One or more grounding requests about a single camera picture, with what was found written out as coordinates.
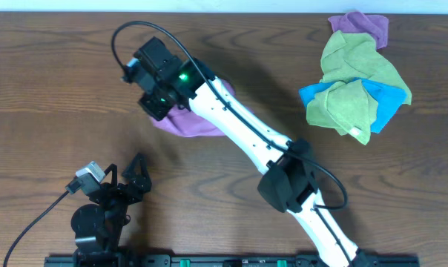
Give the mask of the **purple microfiber cloth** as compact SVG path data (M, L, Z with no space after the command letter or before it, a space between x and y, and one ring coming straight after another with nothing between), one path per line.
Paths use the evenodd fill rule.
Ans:
M195 113L174 106L162 120L149 117L154 127L169 132L175 136L225 136L225 134L212 123L196 115Z

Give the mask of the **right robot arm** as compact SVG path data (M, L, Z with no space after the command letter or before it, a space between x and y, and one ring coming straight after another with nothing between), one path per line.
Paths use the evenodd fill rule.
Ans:
M311 158L309 143L272 130L227 90L223 81L193 57L182 61L156 37L125 66L125 80L144 93L139 103L155 120L172 107L187 109L234 142L262 174L262 198L298 221L327 266L370 266L367 256L342 231L323 201L314 174L327 170Z

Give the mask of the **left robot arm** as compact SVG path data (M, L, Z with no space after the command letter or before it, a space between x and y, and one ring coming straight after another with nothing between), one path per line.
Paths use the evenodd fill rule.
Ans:
M126 183L118 182L117 166L105 170L92 161L79 169L66 186L69 193L82 191L90 203L78 208L71 218L75 233L74 266L138 266L139 260L119 247L122 229L130 221L128 207L143 201L151 189L145 158L137 154L122 172Z

